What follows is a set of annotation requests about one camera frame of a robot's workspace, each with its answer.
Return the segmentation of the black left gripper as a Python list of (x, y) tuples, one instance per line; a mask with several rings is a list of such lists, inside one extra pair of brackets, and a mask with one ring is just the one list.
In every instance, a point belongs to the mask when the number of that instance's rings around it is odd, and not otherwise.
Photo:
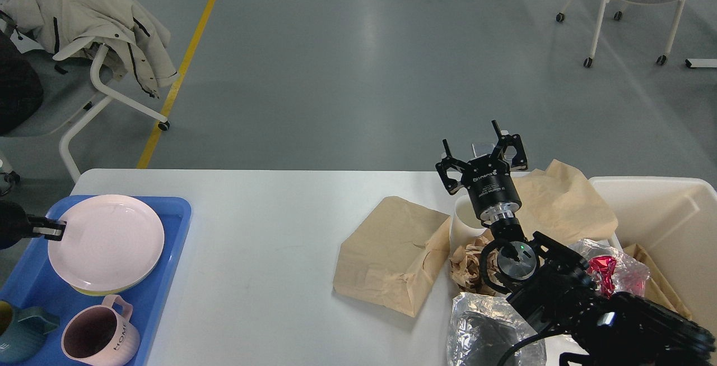
[(1, 249), (10, 248), (29, 238), (61, 241), (66, 227), (66, 221), (27, 217), (25, 210), (18, 203), (1, 200)]

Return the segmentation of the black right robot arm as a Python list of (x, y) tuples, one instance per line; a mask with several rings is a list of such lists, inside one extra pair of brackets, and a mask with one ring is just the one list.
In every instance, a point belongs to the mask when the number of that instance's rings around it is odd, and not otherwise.
[(708, 365), (715, 336), (652, 300), (627, 292), (600, 294), (588, 261), (540, 231), (528, 240), (516, 213), (522, 207), (512, 169), (527, 169), (519, 134), (502, 131), (491, 153), (461, 161), (445, 153), (435, 165), (446, 191), (468, 191), (474, 215), (493, 239), (479, 259), (481, 281), (500, 294), (528, 324), (533, 336), (505, 351), (497, 364), (549, 336), (570, 335), (585, 355), (564, 351), (561, 365)]

